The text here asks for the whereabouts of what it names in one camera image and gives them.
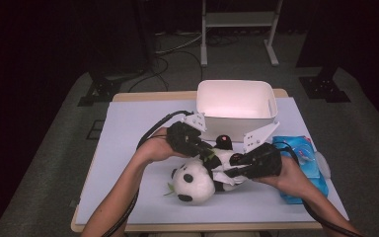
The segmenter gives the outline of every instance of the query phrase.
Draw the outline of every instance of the white storage box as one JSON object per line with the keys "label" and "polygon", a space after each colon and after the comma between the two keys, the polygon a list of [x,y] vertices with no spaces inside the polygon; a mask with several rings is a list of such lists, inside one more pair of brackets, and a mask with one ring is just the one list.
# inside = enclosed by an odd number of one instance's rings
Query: white storage box
{"label": "white storage box", "polygon": [[196,109],[204,113],[205,140],[228,135],[243,142],[244,134],[272,123],[277,115],[275,95],[267,82],[206,80],[198,85]]}

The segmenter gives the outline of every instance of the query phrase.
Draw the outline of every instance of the white shelf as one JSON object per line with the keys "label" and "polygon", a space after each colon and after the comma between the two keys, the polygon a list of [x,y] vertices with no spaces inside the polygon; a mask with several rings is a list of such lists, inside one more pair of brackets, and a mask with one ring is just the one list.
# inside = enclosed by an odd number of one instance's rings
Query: white shelf
{"label": "white shelf", "polygon": [[207,27],[270,27],[274,12],[207,13]]}

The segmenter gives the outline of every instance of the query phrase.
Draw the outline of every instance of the panda face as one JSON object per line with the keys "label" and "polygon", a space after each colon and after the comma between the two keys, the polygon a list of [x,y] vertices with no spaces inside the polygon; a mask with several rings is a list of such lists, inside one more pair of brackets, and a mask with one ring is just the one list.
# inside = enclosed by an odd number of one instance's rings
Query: panda face
{"label": "panda face", "polygon": [[214,183],[199,159],[189,160],[173,173],[175,193],[182,201],[200,204],[214,195]]}

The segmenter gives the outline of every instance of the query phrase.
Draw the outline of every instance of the blue plastic packaging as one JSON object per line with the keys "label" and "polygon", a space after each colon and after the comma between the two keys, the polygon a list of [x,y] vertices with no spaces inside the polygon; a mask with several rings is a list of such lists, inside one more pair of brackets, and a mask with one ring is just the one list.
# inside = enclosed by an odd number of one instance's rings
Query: blue plastic packaging
{"label": "blue plastic packaging", "polygon": [[[275,136],[272,143],[276,148],[284,148],[288,145],[293,149],[300,163],[300,168],[306,177],[315,185],[325,197],[328,196],[328,185],[325,178],[319,171],[319,166],[315,158],[310,139],[306,136]],[[291,157],[290,153],[282,151],[281,155]],[[280,193],[281,197],[289,204],[302,203],[301,198]]]}

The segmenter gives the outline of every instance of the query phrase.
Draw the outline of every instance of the dark background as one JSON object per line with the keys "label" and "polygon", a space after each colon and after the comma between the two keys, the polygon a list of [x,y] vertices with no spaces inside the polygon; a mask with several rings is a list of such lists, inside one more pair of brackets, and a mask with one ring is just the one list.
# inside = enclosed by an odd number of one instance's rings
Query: dark background
{"label": "dark background", "polygon": [[[86,4],[78,2],[0,1],[0,216],[76,79],[96,57],[107,63],[98,49],[108,43],[89,40],[104,33],[84,30],[77,10]],[[271,10],[276,3],[261,2],[209,0],[208,8]],[[157,32],[200,29],[200,1],[149,3]],[[335,52],[379,110],[379,1],[285,1],[277,30],[308,30],[298,66],[322,66]]]}

